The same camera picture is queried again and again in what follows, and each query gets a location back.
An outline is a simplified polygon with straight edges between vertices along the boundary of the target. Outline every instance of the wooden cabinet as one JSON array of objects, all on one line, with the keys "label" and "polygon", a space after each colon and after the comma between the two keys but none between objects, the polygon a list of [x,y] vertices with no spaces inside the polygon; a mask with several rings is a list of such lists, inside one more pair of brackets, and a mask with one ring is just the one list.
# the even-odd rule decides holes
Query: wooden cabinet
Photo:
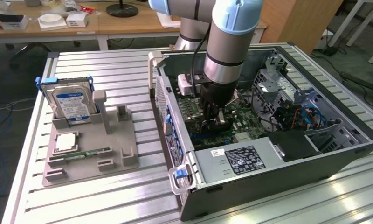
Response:
[{"label": "wooden cabinet", "polygon": [[294,42],[311,53],[343,0],[264,0],[262,43]]}]

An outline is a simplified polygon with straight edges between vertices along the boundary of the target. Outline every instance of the aluminum extrusion table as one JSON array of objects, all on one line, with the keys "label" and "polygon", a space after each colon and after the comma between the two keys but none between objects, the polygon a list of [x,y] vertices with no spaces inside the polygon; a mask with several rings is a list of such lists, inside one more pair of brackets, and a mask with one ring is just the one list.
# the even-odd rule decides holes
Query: aluminum extrusion table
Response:
[{"label": "aluminum extrusion table", "polygon": [[[280,44],[335,96],[373,129],[373,110],[347,90],[298,47]],[[23,147],[3,223],[179,224],[159,132],[148,96],[148,53],[132,49],[60,53],[47,60],[44,77],[92,75],[107,90],[108,109],[130,104],[138,137],[140,168],[72,184],[44,188],[44,159],[52,110],[42,93]],[[306,79],[290,67],[304,87]],[[373,223],[373,152],[330,179],[215,213],[190,223]]]}]

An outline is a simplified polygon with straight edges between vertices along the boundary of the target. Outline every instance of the floor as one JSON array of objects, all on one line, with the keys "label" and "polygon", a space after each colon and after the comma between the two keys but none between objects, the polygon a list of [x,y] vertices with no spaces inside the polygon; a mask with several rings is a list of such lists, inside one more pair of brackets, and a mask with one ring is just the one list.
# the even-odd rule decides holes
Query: floor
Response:
[{"label": "floor", "polygon": [[[331,30],[338,30],[344,18],[346,15],[335,17],[330,25]],[[359,20],[352,21],[344,35],[358,23]],[[175,44],[176,39],[176,37],[139,38],[134,42],[131,42],[132,39],[124,39],[122,41],[112,41],[112,47],[110,49],[123,49],[124,47],[128,47],[130,44],[130,48],[166,47],[170,44]],[[96,41],[82,41],[80,47],[75,47],[72,42],[52,42],[47,43],[47,45],[54,51],[59,52],[99,50]],[[24,44],[16,44],[14,50],[7,50],[6,46],[3,44],[0,45],[0,107],[4,106],[3,102],[14,102],[23,98],[36,97],[38,89],[35,87],[35,78],[42,76],[47,52],[42,49],[34,49],[18,60],[20,68],[18,70],[12,70],[8,67],[8,59],[24,46]],[[362,34],[362,37],[358,39],[352,47],[347,47],[344,44],[342,44],[342,47],[347,50],[347,55],[338,53],[332,57],[326,58],[331,61],[338,70],[348,72],[373,82],[373,65],[367,62],[373,54],[373,28],[368,27],[366,29],[366,32]],[[332,68],[330,62],[323,58],[315,58],[315,60],[327,69],[327,71],[340,79],[340,76]],[[362,99],[364,98],[364,91],[355,83],[347,82],[346,86]],[[367,100],[373,104],[372,91],[368,91]],[[32,100],[16,104],[14,109],[22,109],[31,106],[34,106]],[[8,113],[8,110],[3,110],[0,111],[0,116],[7,116]],[[16,172],[31,114],[32,110],[15,111],[11,115],[12,125],[7,131],[0,134],[0,154],[8,171],[8,183],[0,192],[0,221],[6,210],[11,183]],[[3,175],[4,172],[0,168],[0,187],[6,183]]]}]

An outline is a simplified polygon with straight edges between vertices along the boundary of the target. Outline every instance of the hard drive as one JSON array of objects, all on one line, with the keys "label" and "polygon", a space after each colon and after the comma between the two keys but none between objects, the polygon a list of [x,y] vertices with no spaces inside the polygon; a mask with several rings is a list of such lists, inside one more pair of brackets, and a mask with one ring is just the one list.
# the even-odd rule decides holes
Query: hard drive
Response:
[{"label": "hard drive", "polygon": [[83,78],[46,78],[42,89],[56,119],[67,118],[71,125],[90,123],[91,114],[98,113],[94,102],[94,79]]}]

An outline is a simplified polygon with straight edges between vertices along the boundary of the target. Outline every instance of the wooden desk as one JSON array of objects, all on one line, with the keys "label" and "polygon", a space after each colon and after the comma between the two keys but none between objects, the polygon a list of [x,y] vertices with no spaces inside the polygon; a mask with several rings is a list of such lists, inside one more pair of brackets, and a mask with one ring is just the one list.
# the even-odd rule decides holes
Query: wooden desk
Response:
[{"label": "wooden desk", "polygon": [[[130,18],[119,18],[107,14],[106,9],[116,2],[78,2],[87,7],[99,8],[99,14],[88,15],[86,28],[67,28],[42,31],[38,18],[42,12],[50,10],[47,6],[28,7],[24,2],[12,2],[11,9],[18,14],[26,14],[32,20],[26,30],[3,30],[0,28],[0,43],[31,43],[98,40],[100,50],[108,50],[108,39],[179,36],[179,28],[163,28],[156,12],[148,3],[126,2],[139,8],[139,14]],[[258,37],[254,42],[260,42],[267,24],[260,22],[256,29]]]}]

